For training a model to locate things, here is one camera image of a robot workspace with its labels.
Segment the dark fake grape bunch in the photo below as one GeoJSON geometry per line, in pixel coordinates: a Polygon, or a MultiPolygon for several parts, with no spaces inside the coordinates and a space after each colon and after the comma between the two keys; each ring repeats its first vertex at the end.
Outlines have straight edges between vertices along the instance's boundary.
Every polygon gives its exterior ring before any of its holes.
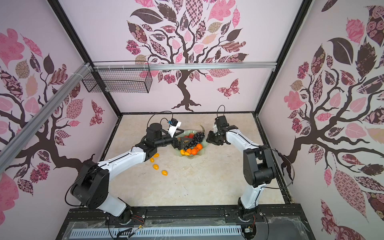
{"type": "Polygon", "coordinates": [[[193,137],[193,147],[197,146],[198,144],[201,144],[205,138],[205,128],[201,126],[202,130],[200,132],[197,132],[194,134],[193,137]]]}

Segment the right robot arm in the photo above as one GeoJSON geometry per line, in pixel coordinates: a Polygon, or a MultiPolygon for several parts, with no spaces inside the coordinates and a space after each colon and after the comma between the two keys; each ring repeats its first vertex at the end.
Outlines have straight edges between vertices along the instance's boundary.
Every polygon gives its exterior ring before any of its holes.
{"type": "Polygon", "coordinates": [[[248,186],[238,200],[238,211],[240,220],[249,220],[258,213],[264,189],[276,178],[272,151],[251,141],[236,126],[214,125],[207,142],[216,146],[233,145],[243,154],[243,175],[248,186]]]}

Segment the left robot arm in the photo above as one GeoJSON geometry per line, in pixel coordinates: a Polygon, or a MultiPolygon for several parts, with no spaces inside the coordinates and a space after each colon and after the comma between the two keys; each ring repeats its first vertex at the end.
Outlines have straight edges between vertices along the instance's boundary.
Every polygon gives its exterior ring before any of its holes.
{"type": "Polygon", "coordinates": [[[132,207],[109,193],[110,182],[129,168],[148,161],[158,148],[177,147],[177,136],[184,132],[180,126],[176,119],[169,121],[167,130],[160,123],[150,124],[146,135],[131,150],[106,161],[84,164],[69,192],[86,208],[106,212],[121,224],[128,224],[133,216],[132,207]]]}

